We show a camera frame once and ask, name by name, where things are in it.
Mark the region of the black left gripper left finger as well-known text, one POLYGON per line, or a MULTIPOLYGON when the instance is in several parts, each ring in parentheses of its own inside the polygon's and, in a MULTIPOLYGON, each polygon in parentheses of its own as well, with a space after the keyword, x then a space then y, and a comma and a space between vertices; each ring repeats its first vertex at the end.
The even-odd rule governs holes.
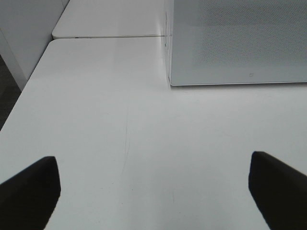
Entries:
POLYGON ((61 193, 56 158, 46 156, 0 184, 2 230, 45 229, 61 193))

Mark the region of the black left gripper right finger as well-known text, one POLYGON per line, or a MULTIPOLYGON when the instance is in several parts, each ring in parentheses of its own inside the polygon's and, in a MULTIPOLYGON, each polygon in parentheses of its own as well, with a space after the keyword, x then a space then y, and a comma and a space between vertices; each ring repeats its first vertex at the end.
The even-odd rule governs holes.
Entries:
POLYGON ((248 189, 271 230, 307 228, 307 176, 272 155, 251 155, 248 189))

